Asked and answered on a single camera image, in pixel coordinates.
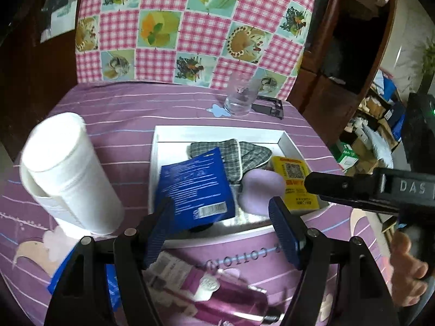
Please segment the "person's right hand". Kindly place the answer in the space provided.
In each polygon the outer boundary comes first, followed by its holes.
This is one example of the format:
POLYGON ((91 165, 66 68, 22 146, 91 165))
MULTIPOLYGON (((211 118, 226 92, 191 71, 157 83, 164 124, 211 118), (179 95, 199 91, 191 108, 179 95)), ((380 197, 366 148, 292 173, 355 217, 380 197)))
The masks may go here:
POLYGON ((410 249, 410 238, 405 233, 396 231, 391 241, 391 297, 399 307, 416 305, 428 288, 428 284, 422 281, 428 271, 428 264, 413 257, 410 249))

